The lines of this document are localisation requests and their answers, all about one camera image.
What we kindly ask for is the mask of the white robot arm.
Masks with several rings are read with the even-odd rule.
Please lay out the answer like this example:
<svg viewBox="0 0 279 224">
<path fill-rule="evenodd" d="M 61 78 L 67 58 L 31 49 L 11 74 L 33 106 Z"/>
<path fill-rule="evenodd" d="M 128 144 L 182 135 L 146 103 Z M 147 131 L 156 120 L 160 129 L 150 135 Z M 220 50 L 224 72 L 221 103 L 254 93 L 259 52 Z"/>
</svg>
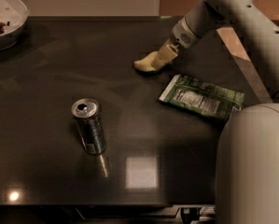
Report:
<svg viewBox="0 0 279 224">
<path fill-rule="evenodd" d="M 198 38 L 227 21 L 251 62 L 240 62 L 258 98 L 234 115 L 216 153 L 216 224 L 279 224 L 279 27 L 253 0 L 204 0 L 173 29 Z"/>
</svg>

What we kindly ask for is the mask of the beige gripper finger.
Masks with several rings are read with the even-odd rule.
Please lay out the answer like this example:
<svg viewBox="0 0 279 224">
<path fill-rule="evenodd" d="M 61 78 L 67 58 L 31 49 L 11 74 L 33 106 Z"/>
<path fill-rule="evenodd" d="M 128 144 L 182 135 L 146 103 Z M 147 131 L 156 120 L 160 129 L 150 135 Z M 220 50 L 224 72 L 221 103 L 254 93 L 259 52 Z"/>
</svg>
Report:
<svg viewBox="0 0 279 224">
<path fill-rule="evenodd" d="M 174 44 L 163 45 L 158 51 L 155 59 L 152 61 L 151 66 L 155 70 L 161 70 L 162 67 L 170 63 L 178 56 L 178 47 Z"/>
</svg>

